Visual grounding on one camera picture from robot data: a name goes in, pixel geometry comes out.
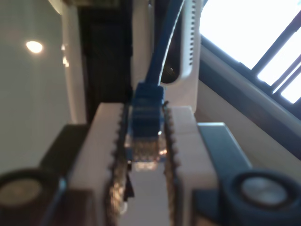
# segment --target cable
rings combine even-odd
[[[150,67],[145,78],[145,83],[159,85],[161,82],[162,71],[168,53],[169,44],[184,1],[185,0],[171,0],[169,4],[158,45],[150,61]]]

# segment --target ceiling light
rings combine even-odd
[[[63,64],[65,65],[67,63],[67,58],[64,56],[63,57]]]
[[[43,49],[43,46],[37,41],[29,41],[26,43],[26,46],[33,53],[40,53]]]

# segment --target round knob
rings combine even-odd
[[[245,179],[241,191],[248,201],[265,207],[279,206],[288,199],[288,193],[280,183],[264,177]]]
[[[39,181],[31,178],[10,181],[0,187],[0,205],[14,207],[32,201],[42,191]]]

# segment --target black plastic part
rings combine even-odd
[[[0,188],[18,179],[37,180],[42,190],[33,200],[20,206],[0,205],[0,224],[3,226],[46,226],[51,219],[62,194],[65,181],[52,172],[41,169],[23,169],[0,177]]]
[[[99,226],[93,190],[67,190],[48,226]]]
[[[119,130],[119,137],[117,140],[117,155],[122,156],[122,158],[126,157],[126,151],[124,147],[124,143],[126,141],[126,135],[127,135],[127,127],[128,127],[128,114],[129,114],[129,105],[124,105],[123,113],[122,113],[122,119],[120,122],[120,130]]]
[[[40,167],[51,170],[68,181],[88,131],[88,125],[64,126],[41,160]]]
[[[80,7],[87,121],[101,102],[127,103],[132,96],[132,2],[119,8]]]
[[[301,225],[301,187],[298,183],[279,173],[251,169],[251,164],[223,123],[199,123],[198,128],[218,176],[220,189],[219,193],[194,191],[196,213],[223,226]],[[287,198],[273,206],[247,199],[242,184],[245,179],[253,177],[267,178],[280,184]]]
[[[289,201],[280,209],[271,210],[246,202],[241,193],[243,179],[249,177],[266,177],[282,184],[289,194]],[[290,178],[281,174],[250,170],[233,175],[222,184],[222,200],[225,204],[222,211],[226,218],[223,225],[236,226],[300,226],[301,225],[301,187]]]
[[[198,129],[220,180],[252,167],[225,124],[198,123]]]
[[[129,175],[127,175],[126,190],[124,191],[123,200],[127,201],[128,198],[134,198],[134,197],[135,197],[135,193],[134,193],[133,185]]]
[[[221,224],[220,192],[218,190],[195,190],[192,193],[193,210],[216,224]]]

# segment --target white device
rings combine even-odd
[[[77,8],[60,0],[49,1],[62,16],[63,54],[71,120],[73,123],[86,122],[83,66],[80,50],[79,21]],[[181,65],[180,75],[165,87],[165,99],[171,106],[197,106],[200,33],[199,22],[201,0],[186,0],[182,9]],[[133,0],[132,35],[133,57],[131,82],[135,90],[138,82],[145,79],[153,52],[153,9],[147,0]]]
[[[123,108],[122,104],[99,105],[70,181],[70,188],[94,191],[97,221],[100,225],[104,224],[105,218],[104,185],[113,176],[110,168],[114,163],[113,155],[117,150],[115,141],[118,138]],[[182,225],[189,226],[192,190],[217,188],[217,177],[198,131],[192,108],[171,107],[169,114],[173,131],[173,149],[176,152],[174,157],[174,162],[177,164],[176,174],[183,190]],[[137,192],[135,198],[129,200],[127,212],[120,216],[119,226],[172,225],[163,169],[164,163],[159,163],[158,168],[151,172],[132,170],[130,177]],[[196,221],[195,226],[214,226],[212,222],[202,217],[198,217]]]

